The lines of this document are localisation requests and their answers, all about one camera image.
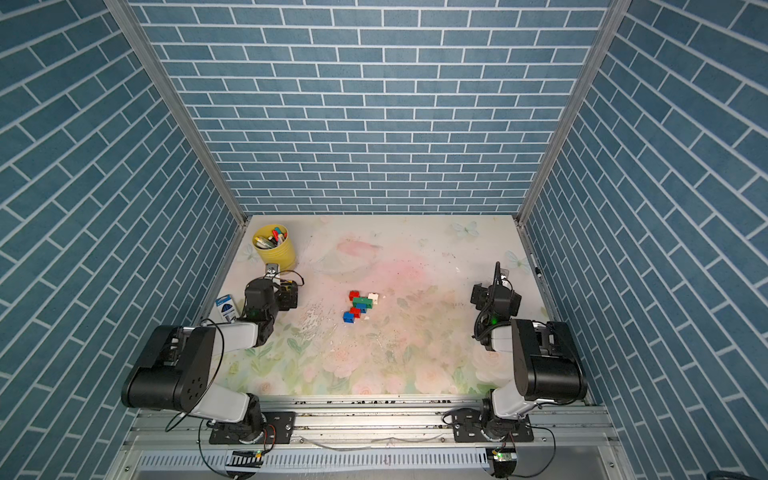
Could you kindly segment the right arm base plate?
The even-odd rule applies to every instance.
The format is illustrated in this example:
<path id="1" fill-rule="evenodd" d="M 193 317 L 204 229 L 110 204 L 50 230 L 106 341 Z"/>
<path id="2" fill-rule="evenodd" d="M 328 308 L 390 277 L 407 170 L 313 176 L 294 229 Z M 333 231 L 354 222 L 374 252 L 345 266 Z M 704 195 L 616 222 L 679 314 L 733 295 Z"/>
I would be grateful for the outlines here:
<path id="1" fill-rule="evenodd" d="M 441 420 L 451 429 L 457 443 L 525 443 L 534 440 L 527 419 L 500 419 L 480 410 L 458 408 L 446 412 Z"/>

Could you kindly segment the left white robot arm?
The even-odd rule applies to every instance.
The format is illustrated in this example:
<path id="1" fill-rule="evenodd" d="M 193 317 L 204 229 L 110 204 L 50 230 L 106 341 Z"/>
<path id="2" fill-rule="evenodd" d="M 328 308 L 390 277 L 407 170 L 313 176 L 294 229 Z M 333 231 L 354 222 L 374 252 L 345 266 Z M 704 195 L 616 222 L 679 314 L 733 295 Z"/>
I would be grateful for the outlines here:
<path id="1" fill-rule="evenodd" d="M 128 408 L 174 411 L 168 431 L 186 417 L 209 423 L 226 443 L 251 443 L 268 431 L 254 394 L 216 383 L 224 355 L 266 344 L 277 316 L 298 306 L 305 280 L 287 280 L 275 263 L 250 281 L 239 306 L 230 294 L 215 300 L 215 318 L 197 327 L 163 325 L 147 340 L 121 391 Z"/>

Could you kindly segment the green long lego brick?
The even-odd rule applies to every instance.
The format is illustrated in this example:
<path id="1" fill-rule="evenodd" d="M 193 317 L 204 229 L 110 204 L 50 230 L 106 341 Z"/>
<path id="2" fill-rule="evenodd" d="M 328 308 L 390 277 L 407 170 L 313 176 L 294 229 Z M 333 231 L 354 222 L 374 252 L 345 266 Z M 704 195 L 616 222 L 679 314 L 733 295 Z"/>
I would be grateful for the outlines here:
<path id="1" fill-rule="evenodd" d="M 364 308 L 371 308 L 373 306 L 373 300 L 367 297 L 354 297 L 352 303 L 356 306 L 363 306 Z"/>

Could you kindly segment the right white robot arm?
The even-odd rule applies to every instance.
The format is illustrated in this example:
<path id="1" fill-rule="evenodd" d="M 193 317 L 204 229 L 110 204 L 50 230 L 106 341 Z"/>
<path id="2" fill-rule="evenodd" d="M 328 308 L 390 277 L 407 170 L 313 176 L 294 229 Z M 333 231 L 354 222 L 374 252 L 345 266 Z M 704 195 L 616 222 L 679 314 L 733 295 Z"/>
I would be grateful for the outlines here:
<path id="1" fill-rule="evenodd" d="M 587 394 L 569 326 L 520 318 L 521 301 L 500 263 L 494 266 L 490 284 L 477 283 L 471 293 L 470 303 L 478 311 L 473 339 L 490 352 L 512 355 L 513 381 L 491 390 L 480 414 L 481 427 L 493 438 L 506 434 L 534 409 L 569 405 Z"/>

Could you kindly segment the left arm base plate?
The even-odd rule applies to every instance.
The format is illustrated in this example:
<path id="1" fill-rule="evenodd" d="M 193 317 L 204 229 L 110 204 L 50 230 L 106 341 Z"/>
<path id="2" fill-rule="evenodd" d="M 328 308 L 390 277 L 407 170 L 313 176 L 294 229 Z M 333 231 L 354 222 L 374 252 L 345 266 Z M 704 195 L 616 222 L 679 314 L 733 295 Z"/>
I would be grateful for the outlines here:
<path id="1" fill-rule="evenodd" d="M 288 444 L 291 440 L 296 413 L 294 411 L 247 414 L 237 423 L 210 424 L 209 443 L 212 445 L 246 445 L 261 443 L 267 447 Z"/>

